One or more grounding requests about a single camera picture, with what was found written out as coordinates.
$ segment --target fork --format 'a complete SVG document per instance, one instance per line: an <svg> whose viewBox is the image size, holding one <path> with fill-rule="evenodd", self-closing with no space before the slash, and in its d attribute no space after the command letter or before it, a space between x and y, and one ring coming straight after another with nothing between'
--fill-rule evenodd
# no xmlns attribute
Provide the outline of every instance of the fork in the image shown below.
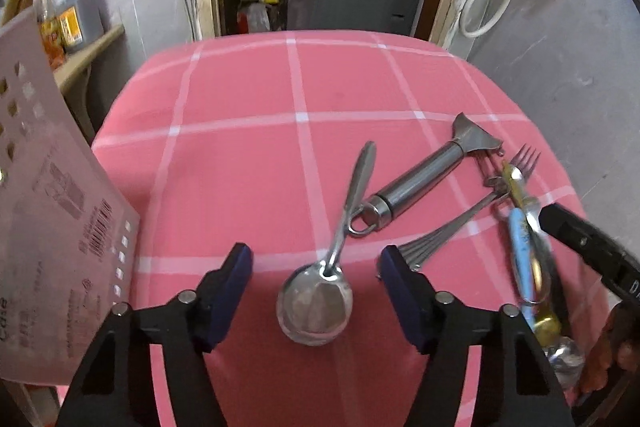
<svg viewBox="0 0 640 427"><path fill-rule="evenodd" d="M537 151L535 149L531 150L531 147L527 147L525 144L510 161L511 165L517 167L520 172L522 172L525 181L529 180L540 159L541 153L538 152L538 154L536 154L536 152ZM439 247L451 239L451 237L453 237L453 235L455 235L466 223L473 219L480 210L494 201L500 201L509 195L509 187L502 176L499 175L501 169L497 168L494 163L494 159L490 154L485 153L485 155L488 156L492 166L494 167L494 175L489 174L484 169L484 165L482 165L479 158L477 158L479 160L478 165L480 166L482 175L484 176L485 186L493 187L492 192L478 201L478 203L466 212L463 212L458 217L455 217L438 229L433 230L433 232L427 233L426 235L405 243L404 245L400 245L398 250L413 271L418 271L422 267L422 264L425 263L425 261L427 261Z"/></svg>

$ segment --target metal ring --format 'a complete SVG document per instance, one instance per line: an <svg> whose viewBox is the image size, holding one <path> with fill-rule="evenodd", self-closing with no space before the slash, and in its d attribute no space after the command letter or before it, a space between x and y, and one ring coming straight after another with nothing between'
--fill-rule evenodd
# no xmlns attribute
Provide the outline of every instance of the metal ring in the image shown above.
<svg viewBox="0 0 640 427"><path fill-rule="evenodd" d="M353 225L351 223L353 223L354 219L357 219L358 217L360 217L360 214L362 214L363 210L364 210L364 205L359 204L356 210L354 211L354 213L351 214L349 223L347 224L347 232L349 233L349 235L351 235L351 237L355 237L355 238L366 237L378 227L378 224L374 223L373 225L369 225L364 230L356 230L353 228Z"/></svg>
<svg viewBox="0 0 640 427"><path fill-rule="evenodd" d="M518 264L516 263L515 256L514 255L511 256L511 269L513 269L513 273L516 280L516 286L518 287L518 293L520 294L520 299L522 300L523 306L529 306L529 307L540 306L540 304L544 303L549 298L549 295L551 294L551 276L549 275L548 269L546 269L547 268L546 260L539 259L539 256L537 255L535 257L538 263L540 264L540 271L542 273L542 284L540 287L540 294L542 296L539 297L538 300L532 301L530 299L525 298L524 296L522 283L520 281L520 275L519 275L520 271L518 270Z"/></svg>

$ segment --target stainless steel handle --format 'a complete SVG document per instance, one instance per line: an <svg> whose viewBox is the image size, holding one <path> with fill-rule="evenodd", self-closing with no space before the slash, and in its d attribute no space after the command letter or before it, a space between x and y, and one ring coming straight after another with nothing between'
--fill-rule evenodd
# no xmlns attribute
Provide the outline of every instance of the stainless steel handle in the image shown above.
<svg viewBox="0 0 640 427"><path fill-rule="evenodd" d="M362 203L362 198L367 190L367 185L369 185L375 163L376 144L372 141L368 141L360 151L356 165L353 168L353 173L351 174L351 181L347 191L347 198L345 199L344 207L342 209L342 215L340 216L338 227L335 230L331 246L324 258L325 273L330 273L340 260L340 252L344 247L347 227L351 221L351 216L353 216L356 208Z"/></svg>
<svg viewBox="0 0 640 427"><path fill-rule="evenodd" d="M386 227L449 174L464 155L460 145L453 141L447 142L369 198L368 203L373 204L364 205L362 220L369 226L377 225L377 230ZM380 201L388 206L389 212L376 211L381 206Z"/></svg>

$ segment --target cooking oil bottle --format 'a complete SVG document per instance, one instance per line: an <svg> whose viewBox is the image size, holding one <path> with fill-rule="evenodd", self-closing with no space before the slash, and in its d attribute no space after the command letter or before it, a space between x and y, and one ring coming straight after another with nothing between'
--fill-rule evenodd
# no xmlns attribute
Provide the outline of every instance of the cooking oil bottle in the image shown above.
<svg viewBox="0 0 640 427"><path fill-rule="evenodd" d="M40 25L44 51L49 59L49 66L52 70L55 70L64 64L65 51L62 48L60 21L56 17L53 0L37 0L36 16Z"/></svg>
<svg viewBox="0 0 640 427"><path fill-rule="evenodd" d="M67 53L75 53L104 35L95 0L59 0L58 18Z"/></svg>

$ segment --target spoon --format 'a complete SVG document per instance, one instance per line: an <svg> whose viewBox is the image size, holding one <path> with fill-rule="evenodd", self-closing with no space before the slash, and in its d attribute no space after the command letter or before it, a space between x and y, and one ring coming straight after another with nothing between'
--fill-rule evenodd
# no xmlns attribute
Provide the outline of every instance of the spoon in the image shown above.
<svg viewBox="0 0 640 427"><path fill-rule="evenodd" d="M324 259L295 270L278 293L278 322L294 342L322 346L347 327L353 308L353 292L340 269L340 253L351 216L369 185L375 161L376 144L369 141L353 168L342 216Z"/></svg>
<svg viewBox="0 0 640 427"><path fill-rule="evenodd" d="M544 349L562 388L567 390L575 386L584 367L584 355L575 341L559 337L555 344Z"/></svg>

